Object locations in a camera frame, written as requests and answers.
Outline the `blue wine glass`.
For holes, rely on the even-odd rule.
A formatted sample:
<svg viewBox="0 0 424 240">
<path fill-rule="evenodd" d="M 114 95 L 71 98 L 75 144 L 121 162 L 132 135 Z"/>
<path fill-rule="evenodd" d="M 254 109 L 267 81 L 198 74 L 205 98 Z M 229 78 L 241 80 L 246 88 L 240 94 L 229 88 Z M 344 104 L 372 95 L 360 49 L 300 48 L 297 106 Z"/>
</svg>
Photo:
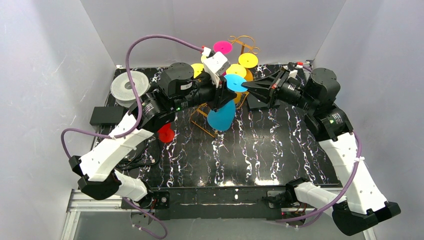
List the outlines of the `blue wine glass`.
<svg viewBox="0 0 424 240">
<path fill-rule="evenodd" d="M 236 115 L 236 103 L 234 99 L 236 98 L 236 92 L 230 90 L 228 87 L 229 93 L 234 93 L 235 96 L 229 97 L 229 102 L 224 104 L 222 107 L 217 110 L 211 110 L 207 116 L 208 124 L 217 131 L 227 131 L 235 118 Z"/>
</svg>

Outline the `red wine glass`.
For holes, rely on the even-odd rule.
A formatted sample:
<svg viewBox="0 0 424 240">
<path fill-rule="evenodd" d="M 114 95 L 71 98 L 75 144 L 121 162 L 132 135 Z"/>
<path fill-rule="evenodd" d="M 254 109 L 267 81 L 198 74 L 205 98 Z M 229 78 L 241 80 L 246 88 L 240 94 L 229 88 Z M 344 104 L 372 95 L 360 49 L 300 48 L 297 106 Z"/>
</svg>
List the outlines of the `red wine glass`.
<svg viewBox="0 0 424 240">
<path fill-rule="evenodd" d="M 162 143 L 170 143 L 174 139 L 175 132 L 171 129 L 170 122 L 157 131 L 157 137 Z"/>
</svg>

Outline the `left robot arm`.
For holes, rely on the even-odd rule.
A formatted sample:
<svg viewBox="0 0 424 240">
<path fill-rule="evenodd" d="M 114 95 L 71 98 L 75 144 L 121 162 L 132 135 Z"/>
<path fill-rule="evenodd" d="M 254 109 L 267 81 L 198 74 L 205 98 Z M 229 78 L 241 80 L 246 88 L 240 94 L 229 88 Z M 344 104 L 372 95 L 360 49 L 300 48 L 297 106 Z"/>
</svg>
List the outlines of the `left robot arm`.
<svg viewBox="0 0 424 240">
<path fill-rule="evenodd" d="M 177 62 L 166 67 L 150 89 L 136 98 L 110 134 L 82 156 L 71 156 L 69 164 L 79 175 L 78 186 L 87 196 L 105 200 L 113 195 L 141 203 L 153 190 L 141 179 L 120 172 L 116 166 L 139 144 L 170 126 L 177 112 L 207 104 L 218 110 L 231 102 L 236 93 L 227 87 L 226 62 L 204 61 L 200 74 L 193 67 Z"/>
</svg>

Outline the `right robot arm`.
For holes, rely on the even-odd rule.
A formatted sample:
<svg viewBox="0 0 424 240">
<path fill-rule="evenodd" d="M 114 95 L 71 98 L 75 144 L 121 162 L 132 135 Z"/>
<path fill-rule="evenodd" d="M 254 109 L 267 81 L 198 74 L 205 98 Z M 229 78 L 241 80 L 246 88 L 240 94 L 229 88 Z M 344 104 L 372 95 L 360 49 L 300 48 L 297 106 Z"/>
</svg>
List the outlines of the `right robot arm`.
<svg viewBox="0 0 424 240">
<path fill-rule="evenodd" d="M 305 124 L 327 154 L 343 189 L 335 194 L 301 177 L 288 182 L 284 192 L 264 200 L 275 207 L 296 202 L 312 206 L 311 217 L 331 216 L 347 236 L 399 215 L 399 204 L 387 200 L 376 186 L 362 156 L 360 140 L 346 113 L 335 104 L 341 88 L 336 74 L 316 68 L 305 84 L 294 74 L 292 70 L 281 69 L 242 86 L 263 103 L 282 101 L 305 111 Z"/>
</svg>

